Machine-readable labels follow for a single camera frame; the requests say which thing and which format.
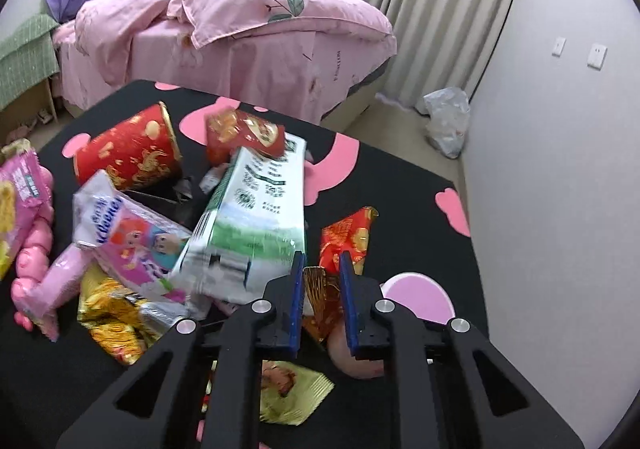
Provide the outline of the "yellow candy wrapper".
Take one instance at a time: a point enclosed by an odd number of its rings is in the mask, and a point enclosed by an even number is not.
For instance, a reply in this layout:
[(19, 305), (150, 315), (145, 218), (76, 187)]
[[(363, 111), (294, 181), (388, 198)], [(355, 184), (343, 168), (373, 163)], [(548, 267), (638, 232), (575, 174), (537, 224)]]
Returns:
[(299, 426), (333, 391), (324, 374), (286, 361), (262, 362), (259, 420), (271, 424)]

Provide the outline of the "pink plastic toy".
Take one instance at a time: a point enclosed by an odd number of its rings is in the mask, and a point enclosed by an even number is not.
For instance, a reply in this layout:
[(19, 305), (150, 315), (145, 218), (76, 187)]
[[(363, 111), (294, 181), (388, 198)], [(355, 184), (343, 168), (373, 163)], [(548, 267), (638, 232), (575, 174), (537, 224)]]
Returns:
[[(21, 299), (24, 299), (26, 293), (43, 280), (50, 266), (49, 255), (53, 242), (51, 225), (54, 216), (52, 206), (54, 179), (52, 173), (43, 166), (40, 168), (40, 174), (48, 194), (15, 260), (16, 278), (11, 285), (11, 297), (16, 307), (21, 304)], [(28, 332), (32, 332), (34, 328), (32, 319), (18, 307), (14, 313), (14, 321)]]

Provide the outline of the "pink round jar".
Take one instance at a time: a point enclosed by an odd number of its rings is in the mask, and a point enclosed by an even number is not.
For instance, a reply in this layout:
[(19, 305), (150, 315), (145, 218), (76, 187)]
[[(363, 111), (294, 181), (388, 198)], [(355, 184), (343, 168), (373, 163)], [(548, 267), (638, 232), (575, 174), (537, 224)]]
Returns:
[[(386, 299), (407, 307), (420, 319), (446, 325), (456, 316), (454, 304), (444, 288), (423, 273), (398, 273), (381, 284), (381, 291)], [(384, 374), (382, 360), (357, 360), (352, 357), (343, 320), (333, 328), (326, 347), (333, 365), (349, 377), (369, 380)]]

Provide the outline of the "green cloth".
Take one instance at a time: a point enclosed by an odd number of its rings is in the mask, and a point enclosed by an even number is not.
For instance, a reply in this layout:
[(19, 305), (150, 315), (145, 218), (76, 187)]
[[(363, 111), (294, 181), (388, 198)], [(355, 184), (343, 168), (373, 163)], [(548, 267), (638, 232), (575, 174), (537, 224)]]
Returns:
[(1, 110), (60, 72), (52, 41), (57, 27), (52, 17), (38, 14), (23, 21), (1, 41)]

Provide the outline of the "pink snack bag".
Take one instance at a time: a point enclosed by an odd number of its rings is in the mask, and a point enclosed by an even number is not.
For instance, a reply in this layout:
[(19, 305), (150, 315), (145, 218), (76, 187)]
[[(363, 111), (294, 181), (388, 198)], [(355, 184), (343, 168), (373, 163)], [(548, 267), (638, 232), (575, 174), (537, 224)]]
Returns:
[(48, 197), (39, 159), (31, 146), (18, 149), (1, 164), (1, 277), (13, 264)]

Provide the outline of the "white wall socket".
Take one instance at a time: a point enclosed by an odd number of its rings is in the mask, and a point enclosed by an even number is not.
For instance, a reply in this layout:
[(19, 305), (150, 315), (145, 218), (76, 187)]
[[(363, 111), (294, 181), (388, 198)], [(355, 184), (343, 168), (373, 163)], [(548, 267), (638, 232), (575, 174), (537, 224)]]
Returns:
[(601, 71), (607, 52), (608, 46), (599, 43), (592, 44), (587, 58), (587, 66), (591, 69)]

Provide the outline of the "gold foil wrapper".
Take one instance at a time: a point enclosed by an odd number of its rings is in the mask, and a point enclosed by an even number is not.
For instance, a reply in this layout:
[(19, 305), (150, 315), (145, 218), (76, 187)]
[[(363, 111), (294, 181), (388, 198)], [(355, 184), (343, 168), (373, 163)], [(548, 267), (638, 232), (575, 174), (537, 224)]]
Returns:
[(77, 320), (94, 342), (124, 365), (133, 365), (186, 317), (186, 307), (147, 299), (108, 276), (95, 261), (82, 277)]

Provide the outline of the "red gold snack wrapper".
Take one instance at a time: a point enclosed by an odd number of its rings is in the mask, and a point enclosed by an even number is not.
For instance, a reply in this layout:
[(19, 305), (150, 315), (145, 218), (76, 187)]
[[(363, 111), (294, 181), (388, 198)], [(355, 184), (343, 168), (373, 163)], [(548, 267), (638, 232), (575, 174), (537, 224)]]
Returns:
[(370, 230), (378, 211), (365, 206), (356, 213), (322, 229), (318, 266), (303, 271), (305, 304), (303, 327), (319, 344), (323, 343), (343, 317), (340, 258), (348, 253), (356, 275), (363, 272)]

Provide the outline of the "red paper cup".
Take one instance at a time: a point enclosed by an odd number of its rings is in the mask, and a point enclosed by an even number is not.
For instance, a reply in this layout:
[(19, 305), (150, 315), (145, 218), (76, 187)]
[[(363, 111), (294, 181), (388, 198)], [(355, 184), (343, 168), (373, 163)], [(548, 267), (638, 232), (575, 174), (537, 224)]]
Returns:
[(112, 126), (74, 154), (79, 185), (104, 171), (116, 189), (150, 186), (181, 173), (181, 152), (163, 102)]

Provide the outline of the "red snack packet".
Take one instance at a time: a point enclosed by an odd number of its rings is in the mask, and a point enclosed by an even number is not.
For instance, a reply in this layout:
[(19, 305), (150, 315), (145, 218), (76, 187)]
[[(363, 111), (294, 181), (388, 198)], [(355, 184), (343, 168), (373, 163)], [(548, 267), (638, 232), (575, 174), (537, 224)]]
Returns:
[(205, 118), (206, 157), (213, 166), (228, 163), (242, 147), (270, 158), (280, 158), (285, 150), (285, 131), (254, 114), (226, 109)]

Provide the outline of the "pink quilt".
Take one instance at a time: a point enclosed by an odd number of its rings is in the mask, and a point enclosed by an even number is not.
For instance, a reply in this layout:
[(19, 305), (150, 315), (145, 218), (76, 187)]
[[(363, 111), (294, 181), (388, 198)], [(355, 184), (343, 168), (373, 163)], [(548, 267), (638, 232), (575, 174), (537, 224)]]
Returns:
[(107, 84), (122, 84), (134, 37), (157, 20), (178, 22), (194, 50), (225, 39), (319, 32), (397, 53), (390, 20), (365, 0), (91, 0), (74, 20), (76, 47)]

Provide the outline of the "white wall switch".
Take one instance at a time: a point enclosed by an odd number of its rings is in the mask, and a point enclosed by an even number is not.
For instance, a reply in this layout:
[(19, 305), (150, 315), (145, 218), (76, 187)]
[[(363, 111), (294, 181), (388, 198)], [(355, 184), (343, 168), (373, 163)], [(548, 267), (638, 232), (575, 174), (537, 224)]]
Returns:
[(552, 56), (556, 58), (560, 58), (562, 56), (564, 47), (565, 47), (566, 39), (559, 36), (555, 39), (553, 48), (552, 48)]

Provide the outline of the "wooden nightstand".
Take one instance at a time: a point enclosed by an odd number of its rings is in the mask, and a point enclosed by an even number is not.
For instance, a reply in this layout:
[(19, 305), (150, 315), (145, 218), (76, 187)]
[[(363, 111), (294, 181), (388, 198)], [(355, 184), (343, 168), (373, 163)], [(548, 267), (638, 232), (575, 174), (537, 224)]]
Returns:
[(27, 138), (38, 125), (57, 120), (51, 81), (44, 79), (1, 110), (1, 145)]

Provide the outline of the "white plastic bag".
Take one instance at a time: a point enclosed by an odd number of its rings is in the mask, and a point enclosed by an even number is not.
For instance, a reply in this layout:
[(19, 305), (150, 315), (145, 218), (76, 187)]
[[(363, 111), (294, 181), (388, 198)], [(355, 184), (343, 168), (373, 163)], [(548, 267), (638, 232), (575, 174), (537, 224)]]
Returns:
[(471, 121), (469, 97), (460, 87), (445, 87), (424, 95), (414, 109), (427, 117), (428, 143), (444, 157), (460, 156)]

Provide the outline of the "pink tissue pack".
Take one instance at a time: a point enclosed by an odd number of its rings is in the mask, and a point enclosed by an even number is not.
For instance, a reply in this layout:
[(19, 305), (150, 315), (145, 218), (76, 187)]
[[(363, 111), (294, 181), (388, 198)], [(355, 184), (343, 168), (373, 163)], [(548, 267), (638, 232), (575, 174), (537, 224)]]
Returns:
[(186, 302), (172, 279), (191, 232), (115, 188), (99, 170), (73, 196), (73, 243), (93, 254), (105, 273), (153, 301)]

